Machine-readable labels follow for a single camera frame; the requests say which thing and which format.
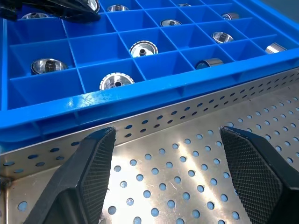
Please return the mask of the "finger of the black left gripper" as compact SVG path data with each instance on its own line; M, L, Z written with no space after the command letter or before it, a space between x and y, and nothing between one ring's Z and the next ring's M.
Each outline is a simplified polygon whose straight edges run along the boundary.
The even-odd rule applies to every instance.
M74 23L99 21L100 4L97 0L2 0L1 18L16 21L23 6L41 10L47 14Z

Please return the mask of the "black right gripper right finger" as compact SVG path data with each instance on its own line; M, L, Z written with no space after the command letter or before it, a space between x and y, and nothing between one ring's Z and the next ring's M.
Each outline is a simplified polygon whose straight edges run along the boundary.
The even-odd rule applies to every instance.
M220 128L233 186L253 224L299 222L299 173L264 137Z

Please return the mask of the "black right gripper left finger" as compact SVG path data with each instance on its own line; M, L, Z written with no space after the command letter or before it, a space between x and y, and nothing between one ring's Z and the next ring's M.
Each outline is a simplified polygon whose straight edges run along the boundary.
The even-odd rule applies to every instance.
M107 194L116 129L86 136L49 180L26 224L97 224Z

